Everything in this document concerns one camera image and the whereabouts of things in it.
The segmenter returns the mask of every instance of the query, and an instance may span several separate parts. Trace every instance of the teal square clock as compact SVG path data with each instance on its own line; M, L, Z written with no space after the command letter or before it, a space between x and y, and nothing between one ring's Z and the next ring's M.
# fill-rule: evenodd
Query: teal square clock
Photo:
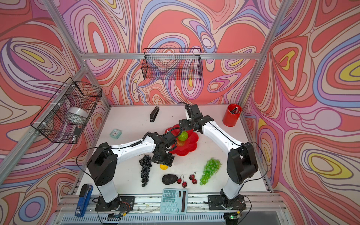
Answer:
M121 135L121 130L118 129L114 129L111 133L110 133L110 137L118 139Z

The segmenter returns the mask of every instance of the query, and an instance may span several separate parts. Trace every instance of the calculator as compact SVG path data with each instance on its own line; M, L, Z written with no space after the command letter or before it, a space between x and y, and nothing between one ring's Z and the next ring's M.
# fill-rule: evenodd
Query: calculator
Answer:
M188 190L165 188L162 192L160 212L183 215L188 206Z

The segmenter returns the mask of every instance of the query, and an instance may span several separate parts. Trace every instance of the robotic arm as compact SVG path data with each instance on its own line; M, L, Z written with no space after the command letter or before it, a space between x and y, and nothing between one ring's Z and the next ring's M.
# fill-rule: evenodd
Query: robotic arm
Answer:
M251 144L243 144L231 137L210 116L202 116L197 105L185 105L185 109L187 119L179 120L180 129L194 130L208 136L228 155L226 169L229 179L216 199L225 208L231 207L239 200L239 191L244 182L258 171L254 149ZM109 210L116 208L121 201L113 180L116 165L120 162L152 152L152 162L172 165L174 156L170 151L176 148L176 145L171 148L176 144L176 136L170 131L163 135L147 132L140 140L112 146L102 143L96 149L87 167Z

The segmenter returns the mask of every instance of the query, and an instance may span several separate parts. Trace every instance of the green fruit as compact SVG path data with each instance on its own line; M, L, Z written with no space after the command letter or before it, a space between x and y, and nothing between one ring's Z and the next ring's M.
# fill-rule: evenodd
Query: green fruit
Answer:
M180 136L178 137L178 139L179 139L180 141L186 141L186 140L188 139L188 137L189 137L188 133L187 133L186 131L183 131L183 132L180 134Z

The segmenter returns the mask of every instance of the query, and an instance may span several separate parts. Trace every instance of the red flower-shaped plate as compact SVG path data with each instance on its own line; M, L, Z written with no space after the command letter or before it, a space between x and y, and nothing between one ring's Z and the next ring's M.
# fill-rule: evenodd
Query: red flower-shaped plate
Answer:
M167 133L168 130L174 127L180 126L179 124L176 124L175 126L166 129L165 133ZM180 133L180 130L175 129L171 133L176 136ZM176 138L176 148L175 150L171 151L172 154L177 154L178 156L185 156L189 152L195 151L195 149L198 147L198 144L196 143L199 140L198 134L192 130L187 131L187 133L189 137L188 139L186 139L186 141L180 141L178 138Z

